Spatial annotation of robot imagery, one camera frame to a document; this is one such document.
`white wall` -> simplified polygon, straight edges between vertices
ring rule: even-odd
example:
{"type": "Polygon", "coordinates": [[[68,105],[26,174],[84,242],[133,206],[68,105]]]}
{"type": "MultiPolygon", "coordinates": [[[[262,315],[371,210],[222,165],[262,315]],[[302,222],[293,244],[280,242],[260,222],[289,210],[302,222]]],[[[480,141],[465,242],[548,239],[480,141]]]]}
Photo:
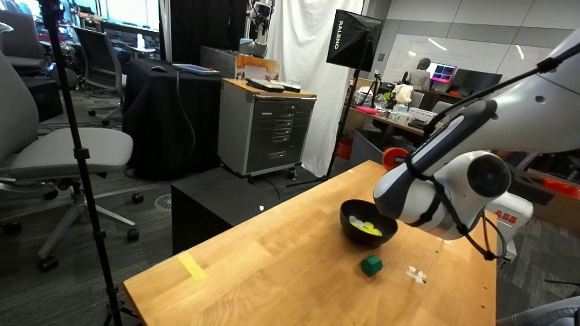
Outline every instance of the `white wall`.
{"type": "Polygon", "coordinates": [[[580,29],[580,0],[391,0],[385,18],[580,29]]]}
{"type": "Polygon", "coordinates": [[[382,79],[400,79],[405,70],[414,69],[420,58],[431,58],[431,61],[436,63],[452,63],[469,70],[498,72],[505,78],[530,69],[550,50],[521,45],[519,49],[521,56],[516,45],[398,34],[382,72],[382,79]]]}
{"type": "Polygon", "coordinates": [[[374,67],[382,79],[400,79],[431,58],[505,78],[545,58],[570,29],[580,29],[580,0],[391,0],[376,50],[387,59],[374,67]]]}

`gray office chair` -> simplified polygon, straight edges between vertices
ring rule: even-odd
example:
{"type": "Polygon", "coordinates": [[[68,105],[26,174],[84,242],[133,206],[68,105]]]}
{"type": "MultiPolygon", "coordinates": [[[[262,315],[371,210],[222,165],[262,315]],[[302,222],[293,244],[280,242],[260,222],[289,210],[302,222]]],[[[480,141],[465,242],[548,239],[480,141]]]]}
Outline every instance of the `gray office chair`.
{"type": "Polygon", "coordinates": [[[41,69],[45,56],[37,41],[35,23],[32,16],[12,11],[0,11],[0,21],[12,27],[1,34],[0,50],[17,69],[41,69]]]}
{"type": "MultiPolygon", "coordinates": [[[[0,221],[10,222],[28,213],[72,204],[37,251],[37,268],[50,270],[55,264],[55,259],[48,255],[52,246],[72,221],[84,212],[84,197],[72,155],[70,130],[59,128],[43,137],[35,137],[35,103],[1,52],[0,76],[0,221]],[[54,199],[57,195],[55,184],[72,190],[70,199],[54,199]],[[28,203],[34,197],[46,201],[12,212],[19,201],[28,203]]],[[[110,128],[79,128],[79,136],[83,146],[90,150],[86,161],[90,174],[101,175],[124,168],[132,152],[132,139],[126,134],[110,128]]],[[[132,221],[101,206],[97,206],[97,212],[128,226],[126,237],[137,239],[137,230],[132,221]]]]}
{"type": "Polygon", "coordinates": [[[119,96],[119,101],[121,101],[119,107],[113,107],[112,110],[110,107],[108,108],[104,107],[104,110],[110,110],[110,112],[106,112],[101,117],[101,123],[108,125],[108,117],[113,114],[119,114],[121,105],[124,101],[122,98],[124,78],[122,78],[119,58],[115,56],[112,43],[104,32],[79,29],[79,27],[74,27],[74,31],[84,58],[83,81],[97,88],[112,90],[119,96]]]}
{"type": "Polygon", "coordinates": [[[434,107],[431,108],[431,112],[438,114],[441,112],[443,108],[451,107],[451,103],[447,101],[436,101],[434,107]]]}
{"type": "Polygon", "coordinates": [[[422,92],[414,92],[414,90],[412,90],[409,107],[420,107],[422,98],[423,98],[422,92]]]}

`computer monitor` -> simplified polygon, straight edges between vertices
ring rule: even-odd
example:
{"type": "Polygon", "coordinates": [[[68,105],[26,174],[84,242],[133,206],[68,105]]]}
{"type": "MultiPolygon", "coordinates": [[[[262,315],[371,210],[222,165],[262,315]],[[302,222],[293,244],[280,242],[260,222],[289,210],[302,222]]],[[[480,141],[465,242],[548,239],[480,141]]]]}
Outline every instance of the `computer monitor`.
{"type": "Polygon", "coordinates": [[[431,63],[427,67],[429,79],[434,83],[449,83],[454,70],[456,70],[456,65],[447,65],[447,63],[431,63]]]}
{"type": "Polygon", "coordinates": [[[501,74],[458,69],[449,88],[456,88],[461,96],[470,96],[496,85],[499,79],[501,74]]]}

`tripod stand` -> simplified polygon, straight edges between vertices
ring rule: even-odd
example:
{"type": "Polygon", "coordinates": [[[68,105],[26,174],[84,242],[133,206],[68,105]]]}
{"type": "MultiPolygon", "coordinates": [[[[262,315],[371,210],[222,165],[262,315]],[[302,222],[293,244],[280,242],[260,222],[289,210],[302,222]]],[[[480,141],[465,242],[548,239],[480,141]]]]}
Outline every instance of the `tripod stand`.
{"type": "Polygon", "coordinates": [[[103,273],[104,286],[106,286],[106,295],[108,295],[106,324],[112,318],[115,326],[121,326],[122,324],[121,311],[124,311],[124,308],[119,308],[119,300],[115,297],[117,289],[115,289],[115,286],[112,282],[112,275],[110,275],[110,264],[108,264],[108,255],[106,255],[106,248],[104,248],[104,232],[99,226],[93,194],[92,194],[90,177],[88,177],[88,168],[86,168],[86,159],[90,157],[90,154],[88,154],[88,148],[84,148],[79,139],[72,98],[70,98],[70,88],[68,88],[68,81],[66,81],[66,74],[64,74],[64,56],[59,49],[59,40],[57,40],[57,20],[61,16],[59,0],[37,0],[37,2],[39,2],[39,9],[41,9],[43,25],[50,36],[52,56],[55,59],[55,69],[57,69],[57,81],[59,81],[61,96],[64,101],[64,112],[66,112],[72,145],[74,145],[70,150],[74,152],[74,159],[77,163],[77,172],[79,172],[79,179],[81,179],[83,192],[84,192],[88,219],[92,224],[92,237],[93,237],[97,259],[101,264],[101,273],[103,273]]]}

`window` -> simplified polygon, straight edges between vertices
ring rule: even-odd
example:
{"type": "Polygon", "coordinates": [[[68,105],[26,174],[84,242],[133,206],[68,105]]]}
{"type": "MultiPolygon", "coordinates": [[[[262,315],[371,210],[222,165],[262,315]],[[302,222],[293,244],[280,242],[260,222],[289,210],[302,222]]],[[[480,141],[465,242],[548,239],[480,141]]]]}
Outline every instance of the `window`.
{"type": "Polygon", "coordinates": [[[101,0],[103,18],[159,29],[157,0],[101,0]]]}

